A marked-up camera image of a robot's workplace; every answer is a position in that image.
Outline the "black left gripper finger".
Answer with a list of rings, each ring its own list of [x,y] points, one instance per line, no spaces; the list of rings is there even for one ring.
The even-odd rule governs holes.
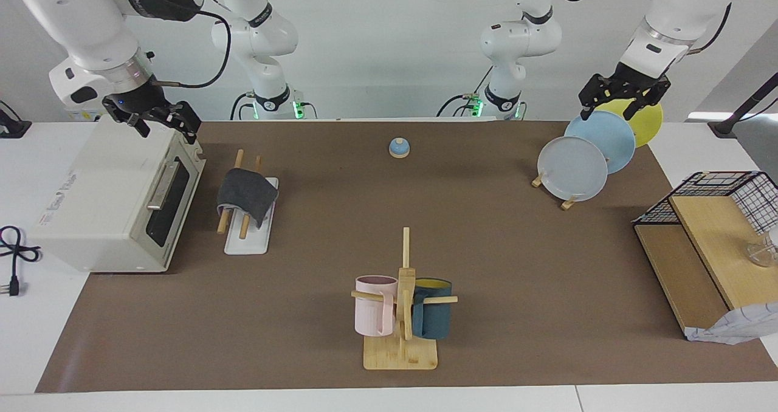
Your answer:
[[[592,115],[595,108],[613,99],[613,83],[611,77],[593,75],[579,93],[581,104],[581,119],[586,121]]]
[[[632,119],[637,122],[639,119],[651,115],[659,115],[661,118],[663,111],[661,97],[663,97],[663,93],[659,90],[646,90],[642,95],[633,97]]]

